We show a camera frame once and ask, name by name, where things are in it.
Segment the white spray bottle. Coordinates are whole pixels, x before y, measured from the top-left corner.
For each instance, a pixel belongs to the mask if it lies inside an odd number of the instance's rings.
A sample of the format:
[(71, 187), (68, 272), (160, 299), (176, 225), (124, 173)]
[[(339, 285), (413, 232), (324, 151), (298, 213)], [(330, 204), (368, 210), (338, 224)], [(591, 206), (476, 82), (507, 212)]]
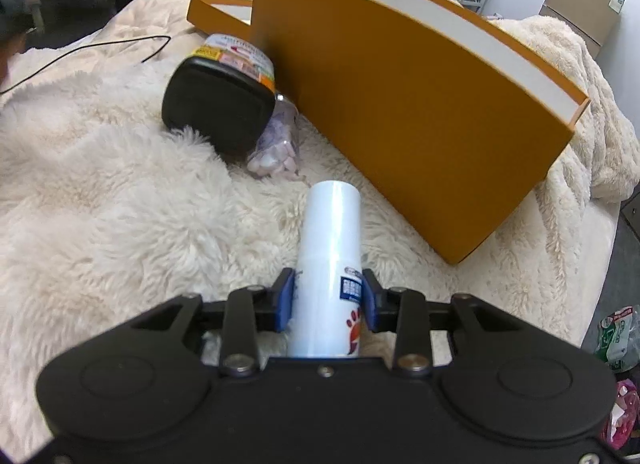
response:
[(319, 182), (300, 232), (288, 355), (356, 357), (362, 288), (360, 193), (347, 182)]

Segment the small clear pill bottle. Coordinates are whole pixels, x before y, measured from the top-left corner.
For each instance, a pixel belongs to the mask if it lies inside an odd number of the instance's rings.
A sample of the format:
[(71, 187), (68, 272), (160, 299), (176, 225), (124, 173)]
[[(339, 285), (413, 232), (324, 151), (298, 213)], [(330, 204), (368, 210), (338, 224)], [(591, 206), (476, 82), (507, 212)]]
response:
[(252, 174), (267, 177), (298, 173), (298, 118), (296, 106), (283, 94), (277, 94), (270, 120), (247, 158), (247, 169)]

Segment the orange box lid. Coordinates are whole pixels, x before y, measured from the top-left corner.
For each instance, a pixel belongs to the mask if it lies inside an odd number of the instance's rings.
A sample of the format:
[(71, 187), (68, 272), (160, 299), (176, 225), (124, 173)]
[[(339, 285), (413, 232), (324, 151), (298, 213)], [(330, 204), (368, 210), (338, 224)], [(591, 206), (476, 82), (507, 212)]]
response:
[(191, 0), (186, 20), (206, 34), (226, 34), (250, 41), (251, 0)]

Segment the dark vitamin C bottle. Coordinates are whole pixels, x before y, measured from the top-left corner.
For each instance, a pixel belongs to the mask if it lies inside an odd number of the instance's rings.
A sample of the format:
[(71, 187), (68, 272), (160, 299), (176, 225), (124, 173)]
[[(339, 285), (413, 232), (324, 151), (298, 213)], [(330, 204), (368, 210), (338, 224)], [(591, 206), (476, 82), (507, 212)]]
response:
[(274, 67), (262, 50), (239, 37), (211, 34), (171, 75), (162, 120), (171, 130), (191, 128), (221, 156), (244, 158), (274, 102)]

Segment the cream fluffy blanket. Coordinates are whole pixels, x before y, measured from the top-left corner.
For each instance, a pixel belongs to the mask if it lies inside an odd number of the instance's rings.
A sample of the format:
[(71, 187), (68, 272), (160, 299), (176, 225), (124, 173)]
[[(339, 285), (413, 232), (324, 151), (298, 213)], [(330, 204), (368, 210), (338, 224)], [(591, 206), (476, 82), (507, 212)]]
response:
[(469, 258), (446, 264), (344, 156), (300, 126), (297, 177), (256, 179), (160, 105), (201, 43), (190, 0), (134, 0), (87, 49), (29, 50), (1, 100), (1, 447), (23, 461), (50, 437), (35, 380), (60, 352), (184, 292), (207, 300), (292, 266), (306, 194), (326, 179), (362, 198), (363, 265), (443, 302), (469, 292), (580, 344), (600, 297), (610, 215), (639, 180), (634, 125), (586, 48), (542, 16), (499, 28), (582, 88), (590, 106), (547, 178)]

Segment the large orange cardboard box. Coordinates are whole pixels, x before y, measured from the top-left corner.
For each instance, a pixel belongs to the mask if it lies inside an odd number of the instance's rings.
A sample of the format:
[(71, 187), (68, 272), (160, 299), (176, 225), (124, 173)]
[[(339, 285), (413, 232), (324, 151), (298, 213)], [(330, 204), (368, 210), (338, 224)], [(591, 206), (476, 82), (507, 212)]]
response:
[(279, 90), (451, 265), (546, 178), (589, 103), (451, 0), (253, 0), (250, 37)]

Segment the green white plastic bag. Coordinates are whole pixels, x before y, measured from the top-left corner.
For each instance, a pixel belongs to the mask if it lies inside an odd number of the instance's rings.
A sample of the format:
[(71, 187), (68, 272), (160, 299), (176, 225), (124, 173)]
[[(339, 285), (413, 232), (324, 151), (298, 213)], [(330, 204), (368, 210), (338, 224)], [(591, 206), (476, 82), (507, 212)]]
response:
[(599, 322), (596, 357), (614, 373), (631, 370), (639, 363), (639, 306), (616, 310)]

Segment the red bucket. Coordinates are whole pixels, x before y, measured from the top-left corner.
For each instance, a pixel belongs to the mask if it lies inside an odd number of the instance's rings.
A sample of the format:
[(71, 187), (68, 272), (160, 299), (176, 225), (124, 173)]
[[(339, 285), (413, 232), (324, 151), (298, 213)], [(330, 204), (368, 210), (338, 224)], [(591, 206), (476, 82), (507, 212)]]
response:
[(639, 392), (632, 380), (620, 380), (616, 385), (614, 406), (600, 438), (611, 448), (620, 450), (631, 438), (639, 419)]

